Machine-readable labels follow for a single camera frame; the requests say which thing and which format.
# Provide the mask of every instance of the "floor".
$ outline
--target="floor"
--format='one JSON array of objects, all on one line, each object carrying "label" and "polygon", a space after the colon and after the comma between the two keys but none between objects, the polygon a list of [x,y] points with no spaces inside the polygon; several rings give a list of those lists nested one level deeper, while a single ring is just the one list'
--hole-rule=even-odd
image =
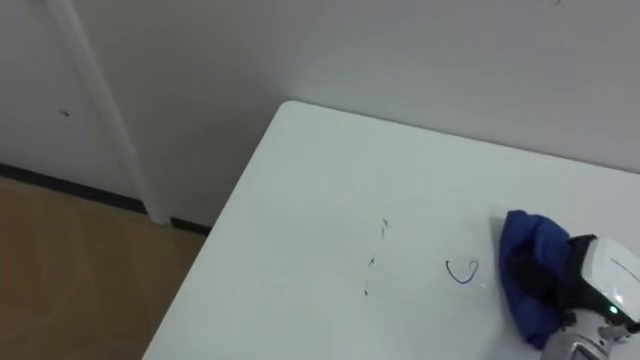
[{"label": "floor", "polygon": [[140,359],[203,243],[0,179],[0,358]]}]

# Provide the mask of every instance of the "blue pen mark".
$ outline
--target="blue pen mark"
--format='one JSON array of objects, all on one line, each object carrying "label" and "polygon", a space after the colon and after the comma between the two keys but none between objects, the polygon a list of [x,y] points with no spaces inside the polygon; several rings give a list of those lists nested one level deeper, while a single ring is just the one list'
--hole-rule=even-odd
[{"label": "blue pen mark", "polygon": [[449,275],[451,275],[453,280],[455,280],[458,284],[464,285],[470,283],[471,280],[473,280],[473,277],[476,276],[476,272],[478,271],[480,263],[478,263],[478,260],[471,260],[469,262],[469,270],[471,270],[471,275],[469,275],[469,278],[467,280],[460,280],[455,275],[453,275],[453,272],[451,272],[451,269],[449,268],[449,260],[444,262],[444,266],[447,267],[447,271],[449,272]]}]

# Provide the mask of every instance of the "blue fabric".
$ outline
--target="blue fabric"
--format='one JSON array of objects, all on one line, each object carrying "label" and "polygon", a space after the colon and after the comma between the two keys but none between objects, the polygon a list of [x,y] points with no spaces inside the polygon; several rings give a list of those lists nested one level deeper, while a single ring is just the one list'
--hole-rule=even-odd
[{"label": "blue fabric", "polygon": [[549,336],[560,328],[556,309],[527,294],[510,276],[507,259],[512,251],[533,242],[535,260],[562,279],[569,258],[569,234],[553,220],[515,210],[507,214],[500,238],[499,270],[511,315],[522,338],[542,349]]}]

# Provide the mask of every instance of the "black baseboard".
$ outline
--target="black baseboard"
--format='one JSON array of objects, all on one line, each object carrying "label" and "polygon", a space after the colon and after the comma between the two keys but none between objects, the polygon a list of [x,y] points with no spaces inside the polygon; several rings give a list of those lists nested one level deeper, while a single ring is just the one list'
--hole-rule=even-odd
[{"label": "black baseboard", "polygon": [[190,221],[186,221],[186,220],[182,220],[174,217],[171,218],[171,226],[173,226],[176,229],[189,231],[189,232],[204,235],[204,236],[209,235],[209,233],[211,232],[211,226],[200,225],[200,224],[192,223]]},{"label": "black baseboard", "polygon": [[[79,198],[110,205],[120,209],[133,211],[139,214],[147,214],[142,201],[128,196],[115,194],[109,191],[99,190],[86,185],[76,184],[71,181],[39,174],[30,170],[0,163],[0,176],[20,181],[26,184],[39,186],[45,189],[77,196]],[[208,235],[211,227],[195,224],[186,220],[171,218],[171,225],[180,230],[193,232],[200,235]]]}]

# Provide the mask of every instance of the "white wall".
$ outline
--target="white wall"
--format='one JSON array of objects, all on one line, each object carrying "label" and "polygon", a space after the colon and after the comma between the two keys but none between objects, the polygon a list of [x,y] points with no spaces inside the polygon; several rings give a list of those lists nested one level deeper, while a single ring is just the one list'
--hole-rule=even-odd
[{"label": "white wall", "polygon": [[636,0],[75,3],[173,216],[213,222],[287,98],[640,171]]},{"label": "white wall", "polygon": [[44,2],[0,2],[0,49],[0,162],[137,197]]}]

